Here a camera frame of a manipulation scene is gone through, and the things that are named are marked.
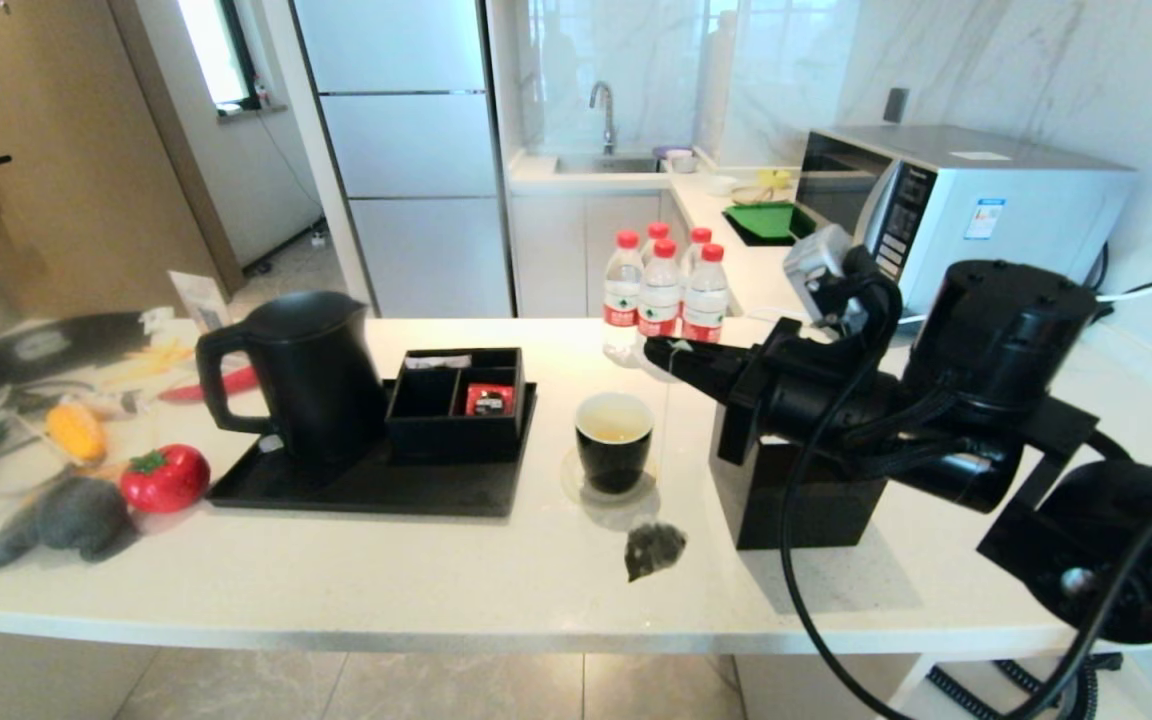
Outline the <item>clear sachet of dark tea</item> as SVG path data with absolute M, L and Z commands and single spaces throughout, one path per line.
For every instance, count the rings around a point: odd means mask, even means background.
M 691 353 L 692 343 L 681 340 L 652 338 L 639 350 L 635 359 L 641 370 L 659 382 L 676 382 L 675 364 L 680 354 Z M 677 564 L 685 551 L 687 536 L 676 525 L 658 518 L 658 511 L 635 511 L 626 536 L 627 579 L 630 583 Z

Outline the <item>black electric kettle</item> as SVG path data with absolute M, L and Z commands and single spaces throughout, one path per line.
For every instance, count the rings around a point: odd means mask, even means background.
M 365 343 L 366 306 L 340 291 L 288 293 L 209 332 L 195 356 L 218 429 L 276 435 L 302 462 L 353 460 L 385 432 L 387 396 Z M 266 416 L 233 414 L 221 361 L 247 354 Z

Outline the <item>black tissue box white top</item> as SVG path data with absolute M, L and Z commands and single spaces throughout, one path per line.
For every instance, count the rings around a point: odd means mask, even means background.
M 708 469 L 723 520 L 738 551 L 780 547 L 785 486 L 799 446 L 764 435 L 744 461 L 717 454 L 726 407 L 718 406 L 710 432 Z M 851 547 L 861 541 L 888 482 L 847 479 L 844 469 L 828 458 L 814 458 L 791 507 L 791 547 Z

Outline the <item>black cup white inside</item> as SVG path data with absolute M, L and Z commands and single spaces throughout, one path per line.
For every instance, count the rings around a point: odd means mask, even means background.
M 581 468 L 594 491 L 630 492 L 644 473 L 655 418 L 641 397 L 604 392 L 585 397 L 573 416 Z

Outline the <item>green plastic tray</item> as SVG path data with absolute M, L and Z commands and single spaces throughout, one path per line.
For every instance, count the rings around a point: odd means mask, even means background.
M 756 202 L 723 209 L 723 219 L 746 247 L 791 247 L 818 223 L 794 202 Z

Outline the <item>clear round coaster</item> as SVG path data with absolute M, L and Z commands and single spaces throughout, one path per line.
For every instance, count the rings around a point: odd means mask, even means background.
M 655 473 L 657 462 L 654 458 L 650 458 L 631 488 L 623 493 L 602 492 L 594 488 L 586 478 L 584 467 L 579 461 L 579 450 L 573 447 L 566 452 L 562 464 L 559 467 L 559 486 L 563 488 L 566 497 L 570 498 L 573 502 L 598 507 L 598 509 L 612 509 L 612 507 L 641 502 L 645 497 L 649 497 L 657 486 Z

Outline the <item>white base cabinet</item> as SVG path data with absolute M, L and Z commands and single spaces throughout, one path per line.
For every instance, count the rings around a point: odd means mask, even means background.
M 617 232 L 669 225 L 685 247 L 691 222 L 668 191 L 511 197 L 511 245 L 521 318 L 602 314 L 605 264 Z

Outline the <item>steel kitchen sink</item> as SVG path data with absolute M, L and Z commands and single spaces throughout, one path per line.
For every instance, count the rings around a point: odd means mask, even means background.
M 662 160 L 654 156 L 558 156 L 558 176 L 626 176 L 626 174 L 660 174 Z

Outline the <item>black compartment organizer box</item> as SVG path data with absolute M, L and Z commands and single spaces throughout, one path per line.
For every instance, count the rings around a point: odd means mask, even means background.
M 408 354 L 471 354 L 467 369 L 403 369 Z M 394 379 L 385 416 L 397 457 L 416 461 L 498 462 L 516 457 L 524 442 L 526 384 L 518 347 L 416 348 L 407 351 Z M 467 386 L 493 382 L 515 387 L 515 414 L 467 416 Z

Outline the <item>chrome kitchen faucet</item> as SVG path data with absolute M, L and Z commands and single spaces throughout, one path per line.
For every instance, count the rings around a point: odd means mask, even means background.
M 602 108 L 602 156 L 616 154 L 617 127 L 614 120 L 614 92 L 605 81 L 596 81 L 589 97 L 589 108 Z

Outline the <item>silver microwave oven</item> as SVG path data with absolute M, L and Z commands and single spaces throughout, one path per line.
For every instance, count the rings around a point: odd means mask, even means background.
M 1085 281 L 1137 170 L 957 126 L 809 132 L 795 202 L 836 223 L 925 314 L 952 264 L 1005 260 Z

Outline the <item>black serving tray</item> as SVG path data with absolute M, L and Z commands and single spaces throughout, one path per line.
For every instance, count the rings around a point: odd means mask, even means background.
M 382 441 L 347 464 L 298 464 L 287 450 L 251 446 L 206 493 L 221 509 L 371 511 L 508 518 L 522 454 L 500 462 L 407 464 Z

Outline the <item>red toy chili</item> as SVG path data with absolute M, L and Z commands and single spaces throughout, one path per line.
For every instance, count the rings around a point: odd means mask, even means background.
M 223 379 L 223 392 L 227 397 L 259 388 L 259 378 L 256 377 L 252 366 L 242 366 L 225 374 L 221 379 Z M 192 386 L 164 389 L 157 395 L 157 400 L 172 406 L 204 404 L 205 392 L 200 382 L 195 382 Z

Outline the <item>small paper card sign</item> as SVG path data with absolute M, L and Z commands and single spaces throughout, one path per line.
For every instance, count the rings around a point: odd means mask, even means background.
M 232 324 L 229 306 L 214 278 L 184 272 L 168 272 L 175 291 L 200 334 L 207 334 Z

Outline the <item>red toy tomato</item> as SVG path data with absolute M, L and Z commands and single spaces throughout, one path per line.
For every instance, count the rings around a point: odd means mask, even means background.
M 210 480 L 211 468 L 200 450 L 188 445 L 164 445 L 132 457 L 118 484 L 132 509 L 169 514 L 200 500 Z

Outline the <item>window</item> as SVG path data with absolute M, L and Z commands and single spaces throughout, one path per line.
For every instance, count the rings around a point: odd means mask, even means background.
M 253 61 L 238 0 L 175 0 L 220 118 L 264 109 L 268 91 Z

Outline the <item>yellow toy corn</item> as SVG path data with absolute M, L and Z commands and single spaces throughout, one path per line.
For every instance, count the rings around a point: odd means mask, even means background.
M 101 420 L 86 406 L 61 402 L 51 407 L 45 427 L 52 442 L 78 464 L 100 464 L 108 456 L 108 438 Z

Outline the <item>printed placemat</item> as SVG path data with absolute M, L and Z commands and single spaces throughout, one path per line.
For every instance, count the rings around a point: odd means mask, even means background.
M 241 455 L 236 434 L 212 425 L 204 404 L 172 406 L 164 389 L 200 382 L 200 331 L 168 306 L 146 313 L 74 316 L 0 338 L 0 503 L 38 495 L 50 480 L 116 483 L 129 461 L 164 445 L 200 450 L 212 478 Z M 83 465 L 52 442 L 45 416 L 77 402 L 101 420 L 108 456 Z

